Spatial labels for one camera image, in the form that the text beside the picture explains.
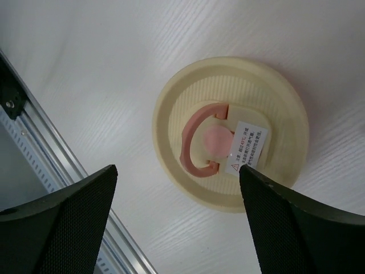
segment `screw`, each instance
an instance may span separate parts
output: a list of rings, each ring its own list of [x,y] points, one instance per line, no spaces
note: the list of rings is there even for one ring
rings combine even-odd
[[[6,102],[6,107],[7,108],[14,108],[14,102],[13,101]]]

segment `pink handle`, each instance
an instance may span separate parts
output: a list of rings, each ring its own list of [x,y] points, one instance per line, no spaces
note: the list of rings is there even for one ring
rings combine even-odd
[[[219,163],[210,162],[209,166],[203,168],[197,168],[194,166],[190,157],[190,147],[192,144],[193,136],[198,126],[209,116],[215,115],[218,119],[226,119],[228,113],[228,104],[214,103],[209,104],[199,109],[186,123],[182,132],[182,146],[180,162],[182,166],[191,175],[199,178],[210,177],[218,172]]]

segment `pink button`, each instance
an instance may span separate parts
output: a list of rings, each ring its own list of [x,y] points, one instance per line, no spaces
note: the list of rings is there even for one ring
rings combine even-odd
[[[205,150],[216,158],[228,157],[232,141],[232,132],[228,128],[218,124],[208,127],[203,134]]]

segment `gray floor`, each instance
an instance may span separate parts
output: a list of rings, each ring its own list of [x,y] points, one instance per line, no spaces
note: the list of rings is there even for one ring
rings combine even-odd
[[[30,165],[0,124],[0,211],[46,194]]]

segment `warning label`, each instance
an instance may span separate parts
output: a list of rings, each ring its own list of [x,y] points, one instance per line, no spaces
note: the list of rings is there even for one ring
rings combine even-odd
[[[240,167],[244,164],[256,168],[266,136],[267,129],[238,122],[225,172],[239,177]]]

